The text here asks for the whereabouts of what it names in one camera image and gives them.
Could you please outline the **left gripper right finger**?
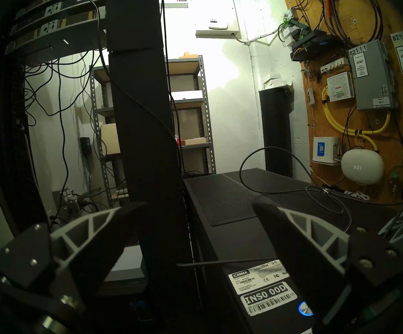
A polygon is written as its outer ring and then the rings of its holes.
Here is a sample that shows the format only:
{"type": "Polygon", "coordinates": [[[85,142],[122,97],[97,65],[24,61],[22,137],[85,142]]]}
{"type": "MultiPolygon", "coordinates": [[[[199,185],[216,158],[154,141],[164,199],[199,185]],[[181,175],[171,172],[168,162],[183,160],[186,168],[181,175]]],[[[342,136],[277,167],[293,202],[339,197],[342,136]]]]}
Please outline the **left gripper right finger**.
{"type": "Polygon", "coordinates": [[[350,321],[351,285],[345,276],[350,235],[319,217],[275,204],[252,207],[318,321],[350,321]]]}

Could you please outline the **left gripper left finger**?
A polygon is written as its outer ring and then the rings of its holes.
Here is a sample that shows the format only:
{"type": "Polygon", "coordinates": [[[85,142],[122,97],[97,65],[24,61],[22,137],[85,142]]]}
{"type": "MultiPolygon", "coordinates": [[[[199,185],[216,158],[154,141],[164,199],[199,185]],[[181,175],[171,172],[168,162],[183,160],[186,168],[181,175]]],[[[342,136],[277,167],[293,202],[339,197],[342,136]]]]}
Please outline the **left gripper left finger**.
{"type": "Polygon", "coordinates": [[[147,272],[139,228],[145,202],[89,214],[51,234],[58,263],[51,291],[143,292],[147,272]]]}

